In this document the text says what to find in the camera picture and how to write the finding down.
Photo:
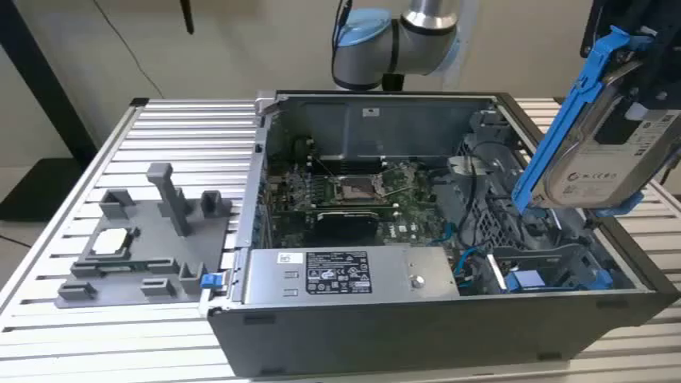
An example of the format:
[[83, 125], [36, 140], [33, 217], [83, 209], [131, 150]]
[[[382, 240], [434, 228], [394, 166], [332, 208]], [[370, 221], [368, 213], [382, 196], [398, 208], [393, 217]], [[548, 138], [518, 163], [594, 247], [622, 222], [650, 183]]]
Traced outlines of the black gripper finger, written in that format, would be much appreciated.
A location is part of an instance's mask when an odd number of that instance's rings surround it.
[[602, 145], [624, 144], [629, 140], [640, 123], [638, 120], [628, 120], [624, 115], [610, 114], [594, 134], [594, 141]]

